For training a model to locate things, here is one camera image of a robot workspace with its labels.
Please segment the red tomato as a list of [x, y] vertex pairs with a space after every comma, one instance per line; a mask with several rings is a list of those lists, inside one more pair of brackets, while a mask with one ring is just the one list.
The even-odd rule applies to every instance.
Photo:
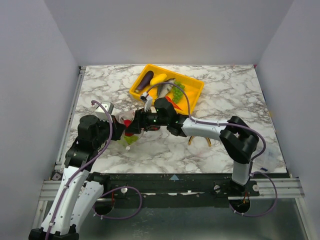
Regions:
[[125, 125], [125, 132], [124, 132], [124, 135], [127, 136], [127, 137], [131, 137], [133, 134], [128, 132], [127, 128], [131, 125], [132, 121], [129, 120], [129, 119], [125, 119], [123, 121], [123, 124]]

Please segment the green celery stalk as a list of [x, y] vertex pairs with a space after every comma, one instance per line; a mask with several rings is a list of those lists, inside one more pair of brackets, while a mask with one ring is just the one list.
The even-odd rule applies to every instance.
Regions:
[[123, 137], [123, 143], [125, 146], [130, 146], [133, 143], [137, 142], [139, 140], [139, 137], [136, 135], [132, 135], [132, 136], [124, 136]]

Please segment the clear zip top bag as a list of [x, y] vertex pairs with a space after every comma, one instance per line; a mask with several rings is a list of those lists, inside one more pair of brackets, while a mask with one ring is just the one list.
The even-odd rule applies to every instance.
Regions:
[[[115, 118], [120, 123], [125, 125], [125, 128], [129, 127], [135, 117], [135, 110], [122, 111], [118, 113]], [[127, 133], [124, 131], [119, 140], [120, 144], [125, 147], [126, 151], [129, 151], [131, 147], [143, 136], [144, 131], [141, 133]]]

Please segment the orange carrot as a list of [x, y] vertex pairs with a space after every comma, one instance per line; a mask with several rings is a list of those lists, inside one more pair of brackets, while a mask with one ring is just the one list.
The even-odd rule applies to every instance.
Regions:
[[176, 110], [182, 110], [169, 96], [165, 97], [168, 102], [170, 102]]

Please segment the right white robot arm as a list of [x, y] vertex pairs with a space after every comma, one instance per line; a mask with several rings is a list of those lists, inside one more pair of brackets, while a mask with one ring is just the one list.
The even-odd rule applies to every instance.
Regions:
[[126, 133], [140, 134], [142, 131], [156, 131], [164, 126], [174, 136], [221, 141], [233, 160], [230, 191], [236, 196], [247, 192], [252, 154], [259, 142], [256, 132], [236, 116], [219, 123], [177, 113], [166, 98], [157, 99], [153, 105], [155, 112], [152, 112], [152, 100], [151, 97], [143, 99], [144, 108], [135, 111], [132, 123], [125, 130]]

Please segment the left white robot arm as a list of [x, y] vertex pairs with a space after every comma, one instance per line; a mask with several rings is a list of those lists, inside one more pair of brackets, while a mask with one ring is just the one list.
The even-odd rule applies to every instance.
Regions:
[[126, 126], [114, 116], [111, 122], [94, 115], [80, 118], [78, 136], [65, 155], [65, 168], [53, 204], [30, 240], [77, 240], [80, 228], [98, 197], [110, 194], [109, 177], [90, 173], [108, 143], [121, 138]]

